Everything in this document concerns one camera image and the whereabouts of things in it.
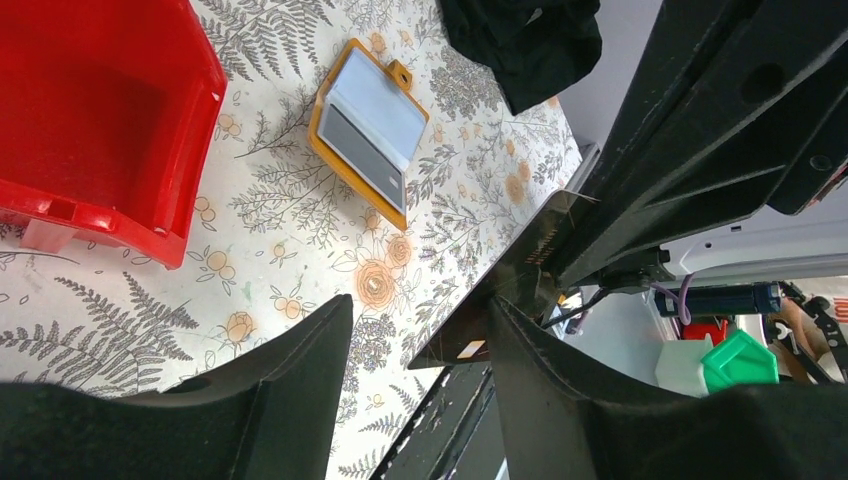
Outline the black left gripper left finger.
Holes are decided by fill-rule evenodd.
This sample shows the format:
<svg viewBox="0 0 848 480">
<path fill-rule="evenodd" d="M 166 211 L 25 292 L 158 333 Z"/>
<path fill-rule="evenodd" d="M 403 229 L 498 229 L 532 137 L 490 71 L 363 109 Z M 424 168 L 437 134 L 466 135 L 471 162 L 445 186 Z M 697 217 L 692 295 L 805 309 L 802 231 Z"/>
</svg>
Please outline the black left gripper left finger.
<svg viewBox="0 0 848 480">
<path fill-rule="evenodd" d="M 162 393 L 1 387 L 5 479 L 321 479 L 353 328 L 348 294 Z"/>
</svg>

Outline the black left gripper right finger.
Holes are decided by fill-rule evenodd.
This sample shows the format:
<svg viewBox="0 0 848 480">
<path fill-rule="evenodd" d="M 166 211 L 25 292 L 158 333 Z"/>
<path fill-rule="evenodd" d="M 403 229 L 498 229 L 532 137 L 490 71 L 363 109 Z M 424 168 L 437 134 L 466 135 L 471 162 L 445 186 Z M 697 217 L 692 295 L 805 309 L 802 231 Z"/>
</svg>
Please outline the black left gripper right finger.
<svg viewBox="0 0 848 480">
<path fill-rule="evenodd" d="M 737 385 L 702 398 L 629 377 L 504 298 L 488 344 L 514 479 L 843 479 L 843 384 Z"/>
</svg>

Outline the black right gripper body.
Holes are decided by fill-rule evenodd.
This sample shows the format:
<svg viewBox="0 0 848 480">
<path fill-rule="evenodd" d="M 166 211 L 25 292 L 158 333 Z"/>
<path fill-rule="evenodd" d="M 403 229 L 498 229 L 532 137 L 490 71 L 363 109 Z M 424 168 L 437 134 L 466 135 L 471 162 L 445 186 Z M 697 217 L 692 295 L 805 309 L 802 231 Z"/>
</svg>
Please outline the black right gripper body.
<svg viewBox="0 0 848 480">
<path fill-rule="evenodd" d="M 563 286 L 752 216 L 793 214 L 847 167 L 843 1 L 666 1 L 585 189 L 543 263 Z"/>
</svg>

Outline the yellow leather card holder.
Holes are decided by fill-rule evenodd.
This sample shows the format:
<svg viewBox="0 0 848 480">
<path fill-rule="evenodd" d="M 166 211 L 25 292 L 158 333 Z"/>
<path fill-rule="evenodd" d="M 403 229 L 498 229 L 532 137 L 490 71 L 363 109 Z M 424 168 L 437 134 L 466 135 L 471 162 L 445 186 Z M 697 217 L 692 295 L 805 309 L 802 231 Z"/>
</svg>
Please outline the yellow leather card holder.
<svg viewBox="0 0 848 480">
<path fill-rule="evenodd" d="M 414 77 L 405 65 L 381 63 L 363 43 L 350 39 L 317 90 L 308 126 L 313 151 L 394 227 L 407 222 L 406 170 L 429 122 L 429 113 L 411 94 Z M 392 207 L 319 137 L 322 113 L 336 105 L 404 174 L 406 211 Z"/>
</svg>

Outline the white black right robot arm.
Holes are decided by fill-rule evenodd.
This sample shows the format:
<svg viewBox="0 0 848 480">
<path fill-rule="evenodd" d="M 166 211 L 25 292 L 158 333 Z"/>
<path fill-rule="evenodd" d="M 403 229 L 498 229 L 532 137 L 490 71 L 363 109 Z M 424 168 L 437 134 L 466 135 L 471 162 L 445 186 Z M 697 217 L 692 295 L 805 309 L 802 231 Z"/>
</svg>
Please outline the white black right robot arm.
<svg viewBox="0 0 848 480">
<path fill-rule="evenodd" d="M 847 252 L 847 5 L 666 1 L 543 262 L 564 286 L 793 277 Z"/>
</svg>

